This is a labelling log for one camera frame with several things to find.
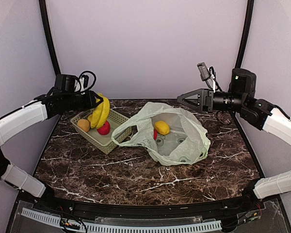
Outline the red toy apple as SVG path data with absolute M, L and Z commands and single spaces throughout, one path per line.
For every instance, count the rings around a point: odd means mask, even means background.
M 108 121 L 105 121 L 105 123 L 102 125 L 102 127 L 97 129 L 97 132 L 100 135 L 107 135 L 107 134 L 109 134 L 110 131 L 111 131 L 111 126 L 110 126 L 110 123 Z

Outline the yellow toy banana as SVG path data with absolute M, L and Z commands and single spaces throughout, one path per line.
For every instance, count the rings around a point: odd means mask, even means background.
M 102 93 L 98 93 L 103 98 L 103 102 L 93 110 L 87 120 L 90 122 L 90 128 L 100 129 L 107 121 L 110 112 L 110 101 L 108 98 L 103 96 Z

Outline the light green plastic bag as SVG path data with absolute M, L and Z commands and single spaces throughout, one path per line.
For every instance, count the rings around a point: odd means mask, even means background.
M 154 124 L 165 121 L 170 133 L 158 133 L 153 138 Z M 132 133 L 118 143 L 120 147 L 144 147 L 151 158 L 163 166 L 195 164 L 207 158 L 211 141 L 207 130 L 193 113 L 182 108 L 174 108 L 166 103 L 148 102 L 134 116 L 112 133 L 112 141 L 126 128 Z

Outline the red toy fruit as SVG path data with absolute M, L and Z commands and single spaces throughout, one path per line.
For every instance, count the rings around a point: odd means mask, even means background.
M 158 137 L 158 132 L 154 129 L 153 138 L 156 140 Z

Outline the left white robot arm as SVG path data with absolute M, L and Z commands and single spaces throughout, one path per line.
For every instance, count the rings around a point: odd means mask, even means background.
M 47 211 L 57 210 L 59 202 L 48 193 L 50 188 L 10 161 L 4 155 L 2 147 L 15 136 L 38 123 L 61 115 L 65 111 L 93 109 L 102 102 L 103 98 L 93 91 L 85 91 L 82 94 L 41 95 L 15 111 L 0 117 L 0 180 L 40 199 L 40 204 Z

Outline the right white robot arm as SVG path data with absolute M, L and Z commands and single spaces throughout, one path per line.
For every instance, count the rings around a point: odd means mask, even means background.
M 257 199 L 291 192 L 291 118 L 277 105 L 248 93 L 198 89 L 178 96 L 178 102 L 200 113 L 232 110 L 264 170 L 265 178 L 253 181 L 238 199 L 249 210 Z

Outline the orange toy peach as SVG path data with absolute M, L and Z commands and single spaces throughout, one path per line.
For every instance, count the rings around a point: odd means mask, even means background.
M 89 132 L 90 130 L 90 122 L 86 119 L 80 119 L 77 122 L 77 126 L 80 127 L 84 132 Z

